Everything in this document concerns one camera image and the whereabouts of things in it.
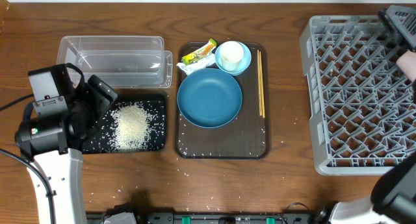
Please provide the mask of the pink white cup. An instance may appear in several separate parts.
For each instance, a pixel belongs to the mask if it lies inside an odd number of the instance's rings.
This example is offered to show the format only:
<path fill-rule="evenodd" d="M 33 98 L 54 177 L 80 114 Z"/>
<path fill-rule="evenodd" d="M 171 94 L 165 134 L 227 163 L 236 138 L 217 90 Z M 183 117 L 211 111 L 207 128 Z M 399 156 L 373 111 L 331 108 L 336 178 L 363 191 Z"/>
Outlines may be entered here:
<path fill-rule="evenodd" d="M 396 62 L 399 69 L 405 74 L 405 76 L 414 82 L 416 78 L 416 53 L 412 51 L 406 51 Z"/>

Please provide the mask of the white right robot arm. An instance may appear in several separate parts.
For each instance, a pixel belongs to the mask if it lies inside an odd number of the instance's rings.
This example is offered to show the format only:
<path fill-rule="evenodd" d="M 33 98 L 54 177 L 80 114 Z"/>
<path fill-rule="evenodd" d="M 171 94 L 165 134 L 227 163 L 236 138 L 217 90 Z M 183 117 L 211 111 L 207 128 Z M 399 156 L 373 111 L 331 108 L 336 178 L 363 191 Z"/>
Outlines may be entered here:
<path fill-rule="evenodd" d="M 321 175 L 376 175 L 368 197 L 336 202 L 312 223 L 415 222 L 415 9 L 375 16 L 313 16 L 300 43 L 309 128 Z"/>

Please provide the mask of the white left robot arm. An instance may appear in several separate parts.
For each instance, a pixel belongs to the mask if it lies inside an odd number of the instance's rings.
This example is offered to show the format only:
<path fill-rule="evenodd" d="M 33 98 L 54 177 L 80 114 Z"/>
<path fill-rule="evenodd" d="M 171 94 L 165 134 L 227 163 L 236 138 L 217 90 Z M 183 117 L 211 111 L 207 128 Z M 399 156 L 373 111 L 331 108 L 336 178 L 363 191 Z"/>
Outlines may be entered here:
<path fill-rule="evenodd" d="M 83 143 L 117 93 L 99 77 L 74 88 L 70 81 L 47 84 L 23 112 L 16 144 L 34 186 L 41 223 L 86 223 L 82 190 Z"/>

